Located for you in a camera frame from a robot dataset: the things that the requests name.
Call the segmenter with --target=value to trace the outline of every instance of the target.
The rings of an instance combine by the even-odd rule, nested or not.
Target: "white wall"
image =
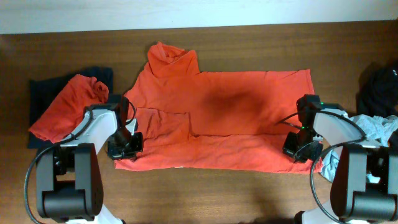
[[[397,17],[398,0],[0,0],[0,34]]]

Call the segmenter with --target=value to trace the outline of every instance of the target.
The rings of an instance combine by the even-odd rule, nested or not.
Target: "wood grain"
[[[398,59],[397,21],[2,35],[0,40],[1,223],[30,223],[22,199],[24,174],[35,154],[25,148],[30,78],[108,66],[114,69],[116,92],[122,93],[143,68],[149,47],[162,41],[195,49],[202,71],[310,68],[323,101],[355,111],[360,81]],[[290,218],[316,206],[307,175],[206,169],[128,172],[114,169],[104,152],[98,159],[105,204],[127,223],[252,222]],[[326,201],[330,184],[318,175],[316,183]],[[29,192],[35,210],[35,175]]]

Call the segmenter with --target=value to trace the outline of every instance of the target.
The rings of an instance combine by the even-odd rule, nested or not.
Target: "black cloth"
[[[398,62],[373,74],[359,92],[357,114],[368,116],[398,115]]]
[[[44,111],[47,110],[63,87],[65,87],[69,80],[71,80],[76,74],[86,77],[96,77],[98,81],[104,83],[108,87],[110,94],[113,93],[113,71],[111,68],[90,67],[58,78],[50,78],[41,81],[29,80],[30,126],[32,126],[44,114]],[[43,141],[36,138],[32,133],[29,133],[28,149],[37,149],[49,144],[51,144],[50,141]]]

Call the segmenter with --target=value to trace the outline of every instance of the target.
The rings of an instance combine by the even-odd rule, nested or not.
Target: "orange t-shirt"
[[[169,167],[308,173],[282,153],[296,101],[314,94],[310,70],[200,72],[194,50],[158,43],[125,96],[137,107],[144,152],[116,168]],[[297,118],[289,120],[300,125]]]

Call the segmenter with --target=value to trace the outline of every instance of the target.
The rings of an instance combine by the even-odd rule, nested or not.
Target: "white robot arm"
[[[142,134],[135,132],[137,121],[126,123],[129,102],[119,105],[94,105],[85,113],[81,124],[63,141],[39,152],[25,178],[27,181],[37,163],[37,209],[43,218],[69,224],[121,224],[103,205],[103,187],[96,158],[111,138],[108,156],[112,159],[135,158],[142,151]],[[398,152],[381,147],[377,141],[367,141],[366,135],[338,105],[324,104],[318,96],[305,95],[297,102],[300,131],[289,133],[283,152],[296,161],[317,162],[323,151],[320,141],[325,138],[340,156],[331,188],[330,201],[314,210],[299,212],[296,224],[372,223],[398,219]],[[75,172],[75,180],[57,181],[57,175]],[[379,183],[367,183],[370,172],[380,177]]]
[[[305,95],[299,99],[297,111],[303,128],[297,134],[289,133],[284,153],[301,162],[307,159],[317,162],[322,151],[320,141],[325,138],[331,146],[339,146],[334,150],[340,156],[340,163],[330,201],[320,205],[311,179],[320,207],[299,212],[295,223],[360,224],[397,220],[397,149],[366,140],[365,133],[347,119],[347,113],[339,105],[324,104],[318,96]],[[367,173],[380,177],[380,181],[367,183]],[[335,220],[328,217],[325,210]]]
[[[39,151],[28,170],[37,162],[37,210],[42,218],[68,224],[122,224],[103,205],[103,186],[97,154],[108,142],[112,159],[136,158],[142,151],[142,134],[136,132],[137,120],[126,122],[131,103],[122,98],[120,104],[92,105],[83,121],[64,140]],[[75,173],[75,180],[59,181],[57,176]],[[29,216],[37,221],[27,203]]]

